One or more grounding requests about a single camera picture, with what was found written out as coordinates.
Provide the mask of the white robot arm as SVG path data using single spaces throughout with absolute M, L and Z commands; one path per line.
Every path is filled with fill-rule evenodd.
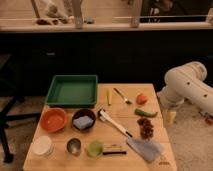
M 206 67 L 197 61 L 166 72 L 165 86 L 157 93 L 166 126 L 174 122 L 177 108 L 186 99 L 200 109 L 200 114 L 205 117 L 208 125 L 213 125 L 213 87 L 204 83 L 206 77 Z

